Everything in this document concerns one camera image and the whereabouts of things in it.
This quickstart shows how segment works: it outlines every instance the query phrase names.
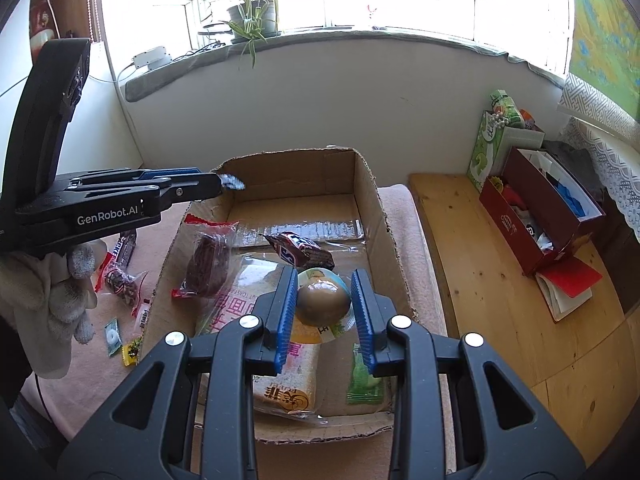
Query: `plant pot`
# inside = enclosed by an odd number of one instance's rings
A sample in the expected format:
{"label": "plant pot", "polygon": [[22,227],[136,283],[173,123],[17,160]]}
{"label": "plant pot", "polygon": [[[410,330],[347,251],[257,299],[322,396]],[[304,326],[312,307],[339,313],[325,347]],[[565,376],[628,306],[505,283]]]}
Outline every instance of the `plant pot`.
{"label": "plant pot", "polygon": [[[255,13],[256,7],[267,5],[267,9],[262,14],[262,35],[266,38],[268,36],[276,35],[276,8],[273,5],[273,0],[268,0],[267,3],[251,2],[251,7]],[[240,14],[239,5],[229,7],[226,12],[229,13],[229,21],[235,23],[242,23],[242,14]],[[234,33],[234,42],[247,41],[246,38],[238,36]]]}

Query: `wooden table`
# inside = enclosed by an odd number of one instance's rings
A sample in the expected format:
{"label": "wooden table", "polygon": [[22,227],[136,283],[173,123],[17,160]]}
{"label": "wooden table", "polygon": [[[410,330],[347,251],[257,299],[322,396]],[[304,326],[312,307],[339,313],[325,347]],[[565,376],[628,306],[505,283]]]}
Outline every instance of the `wooden table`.
{"label": "wooden table", "polygon": [[481,333],[592,463],[638,398],[640,308],[625,319],[588,243],[577,256],[603,278],[587,303],[555,323],[466,176],[413,174],[409,182],[449,335]]}

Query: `map poster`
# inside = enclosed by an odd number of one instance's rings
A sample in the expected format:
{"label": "map poster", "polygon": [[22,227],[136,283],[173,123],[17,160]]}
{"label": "map poster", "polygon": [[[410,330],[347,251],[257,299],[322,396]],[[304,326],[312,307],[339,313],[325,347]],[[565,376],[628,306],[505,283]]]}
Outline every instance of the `map poster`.
{"label": "map poster", "polygon": [[625,0],[575,0],[569,72],[640,121],[640,31]]}

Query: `window sill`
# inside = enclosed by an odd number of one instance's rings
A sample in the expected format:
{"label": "window sill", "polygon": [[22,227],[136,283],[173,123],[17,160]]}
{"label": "window sill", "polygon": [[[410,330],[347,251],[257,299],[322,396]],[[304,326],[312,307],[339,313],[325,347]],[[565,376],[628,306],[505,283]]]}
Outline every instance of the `window sill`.
{"label": "window sill", "polygon": [[[526,62],[523,59],[509,56],[507,52],[492,49],[489,46],[480,45],[463,38],[454,38],[439,34],[425,35],[424,32],[407,32],[405,30],[314,30],[311,32],[294,32],[283,34],[276,38],[269,38],[265,42],[255,44],[256,52],[278,48],[280,46],[312,43],[317,41],[337,41],[337,40],[399,40],[416,41],[419,43],[436,43],[454,48],[466,48],[483,54],[485,56],[506,57],[509,62]],[[183,75],[198,68],[226,61],[229,57],[238,56],[244,44],[222,46],[213,50],[194,54],[193,56],[169,63],[152,72],[146,72],[138,77],[128,80],[125,84],[125,99],[129,103],[140,101],[169,83],[180,79]],[[547,71],[546,69],[535,67],[529,64],[532,72],[549,79],[553,84],[562,88],[564,77]]]}

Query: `pink blanket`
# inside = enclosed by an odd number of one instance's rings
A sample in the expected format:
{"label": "pink blanket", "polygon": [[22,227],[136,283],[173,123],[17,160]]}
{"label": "pink blanket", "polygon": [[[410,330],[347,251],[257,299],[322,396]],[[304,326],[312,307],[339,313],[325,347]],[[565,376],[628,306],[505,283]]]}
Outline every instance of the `pink blanket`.
{"label": "pink blanket", "polygon": [[[405,186],[379,189],[380,198],[391,227],[402,268],[409,283],[412,307],[421,323],[431,332],[446,335],[447,330],[440,303],[433,265],[424,239],[422,226],[411,193]],[[129,273],[148,271],[142,283],[142,296],[151,298],[158,281],[164,256],[178,229],[187,205],[174,205],[162,214],[159,224],[138,229],[138,243],[129,265]],[[117,236],[107,239],[110,248]],[[118,317],[120,333],[129,342],[134,319],[126,307],[114,296],[98,296],[98,307],[90,313],[96,329],[94,339],[87,346],[73,341],[73,357],[69,373],[61,380],[40,380],[42,395],[55,425],[69,440],[116,388],[129,371],[118,352],[107,357],[103,327]],[[454,441],[450,422],[450,403],[443,389],[446,420],[447,467],[454,468]],[[31,376],[22,394],[34,408],[44,415],[35,381]],[[386,478],[391,450],[391,433],[383,433],[364,440],[309,444],[296,446],[257,445],[261,480],[286,478],[315,480],[326,478],[349,479]]]}

